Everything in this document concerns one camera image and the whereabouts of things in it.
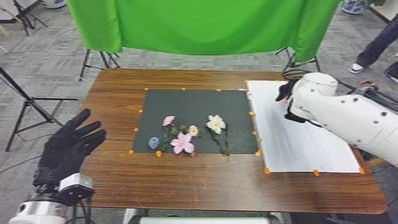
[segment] white flower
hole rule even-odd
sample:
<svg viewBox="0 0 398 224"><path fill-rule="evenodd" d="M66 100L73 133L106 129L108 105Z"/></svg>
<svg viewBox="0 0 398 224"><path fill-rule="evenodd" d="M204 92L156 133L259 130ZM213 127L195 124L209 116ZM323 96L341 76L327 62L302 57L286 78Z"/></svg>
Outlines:
<svg viewBox="0 0 398 224"><path fill-rule="evenodd" d="M217 134L220 134L220 129L225 129L225 123L218 115L208 116L209 122L206 123L208 128Z"/></svg>
<svg viewBox="0 0 398 224"><path fill-rule="evenodd" d="M195 137L199 135L199 128L195 125L190 125L190 130L188 130L190 135Z"/></svg>

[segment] pink flower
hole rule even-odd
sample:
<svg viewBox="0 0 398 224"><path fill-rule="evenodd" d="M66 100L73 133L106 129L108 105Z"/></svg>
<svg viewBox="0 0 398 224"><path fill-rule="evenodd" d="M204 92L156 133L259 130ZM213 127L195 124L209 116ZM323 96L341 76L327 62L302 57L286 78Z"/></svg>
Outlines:
<svg viewBox="0 0 398 224"><path fill-rule="evenodd" d="M190 134L183 134L179 132L178 134L178 139L172 140L170 145L174 146L174 153L179 154L181 151L185 150L186 153L192 153L195 151L195 147L190 144L190 139L192 139L192 135Z"/></svg>
<svg viewBox="0 0 398 224"><path fill-rule="evenodd" d="M163 120L163 127L170 125L170 122L174 121L174 116L167 116Z"/></svg>

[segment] tripod stand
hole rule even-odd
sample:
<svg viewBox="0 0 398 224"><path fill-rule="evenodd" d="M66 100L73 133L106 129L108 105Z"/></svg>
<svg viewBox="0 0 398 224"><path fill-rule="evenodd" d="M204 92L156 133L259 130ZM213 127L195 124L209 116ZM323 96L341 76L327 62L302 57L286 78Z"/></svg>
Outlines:
<svg viewBox="0 0 398 224"><path fill-rule="evenodd" d="M21 24L23 24L23 30L26 33L26 36L30 36L28 34L28 29L35 29L35 21L42 24L44 27L48 27L46 23L39 20L39 18L35 17L35 15L26 11L26 9L21 7L21 4L18 2L18 0L12 0L14 2L14 6L16 6L16 10L18 10L18 17L21 19Z"/></svg>
<svg viewBox="0 0 398 224"><path fill-rule="evenodd" d="M23 102L23 107L21 107L21 112L19 112L19 116L18 116L18 120L16 120L16 126L14 126L14 130L12 130L12 134L10 134L10 138L9 138L9 143L7 143L7 147L5 147L5 152L9 152L9 149L10 149L10 144L12 144L12 141L14 141L14 137L16 135L30 130L32 128L39 127L42 124L48 124L48 123L55 123L58 126L64 126L60 121L57 120L57 118L53 117L55 116L55 113L57 113L57 110L58 110L58 106L62 104L64 101L76 101L78 99L69 99L69 98L35 98L35 97L30 97L26 92L23 91L19 85L16 84L7 72L3 71L3 69L0 68L0 79L2 81L5 82L5 84L9 85L9 87L12 88L12 90L16 91L16 93L19 94L19 96L25 98L25 102ZM51 113L48 113L48 111L44 110L44 108L39 106L37 102L39 100L53 100L53 101L58 101L57 103L57 106L55 106L55 109L51 111ZM23 116L25 116L25 111L28 109L28 107L32 107L32 109L35 109L35 111L39 112L39 115L41 117L44 118L44 121L41 121L39 123L35 123L34 125L30 125L28 127L25 128L19 128L21 126L21 120L23 120Z"/></svg>

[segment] glove finger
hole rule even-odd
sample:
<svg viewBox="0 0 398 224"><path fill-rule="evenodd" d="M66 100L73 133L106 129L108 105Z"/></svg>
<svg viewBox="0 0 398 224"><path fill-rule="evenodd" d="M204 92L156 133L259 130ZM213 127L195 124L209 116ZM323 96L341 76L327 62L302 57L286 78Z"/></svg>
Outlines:
<svg viewBox="0 0 398 224"><path fill-rule="evenodd" d="M89 143L89 145L83 147L83 153L85 153L85 156L90 155L90 152L94 151L96 147L103 144L105 139L106 139L106 135L103 135L101 138L98 138L98 139Z"/></svg>
<svg viewBox="0 0 398 224"><path fill-rule="evenodd" d="M85 125L76 131L78 137L83 137L99 127L101 127L99 121Z"/></svg>
<svg viewBox="0 0 398 224"><path fill-rule="evenodd" d="M67 126L76 129L78 126L82 125L82 123L85 122L87 118L90 116L90 110L83 109L83 111L80 112L80 114L76 115L76 117L67 121Z"/></svg>
<svg viewBox="0 0 398 224"><path fill-rule="evenodd" d="M92 141L96 141L96 139L101 139L106 135L106 131L105 129L101 129L98 132L94 132L92 134L89 134L80 140L78 142L82 142L83 144L89 144Z"/></svg>

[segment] dark green mat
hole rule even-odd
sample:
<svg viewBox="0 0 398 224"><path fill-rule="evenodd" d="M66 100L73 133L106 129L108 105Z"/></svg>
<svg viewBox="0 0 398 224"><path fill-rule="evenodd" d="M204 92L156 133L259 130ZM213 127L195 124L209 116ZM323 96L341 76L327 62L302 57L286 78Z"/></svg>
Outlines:
<svg viewBox="0 0 398 224"><path fill-rule="evenodd" d="M252 154L257 151L254 125L249 115L249 100L245 91L215 90L149 90L142 108L138 133L135 137L135 152L153 153L147 141L151 137L163 140L163 118L176 116L176 126L195 125L202 130L201 138L192 138L195 153L220 153L220 147L206 129L208 115L220 115L227 123L227 153Z"/></svg>

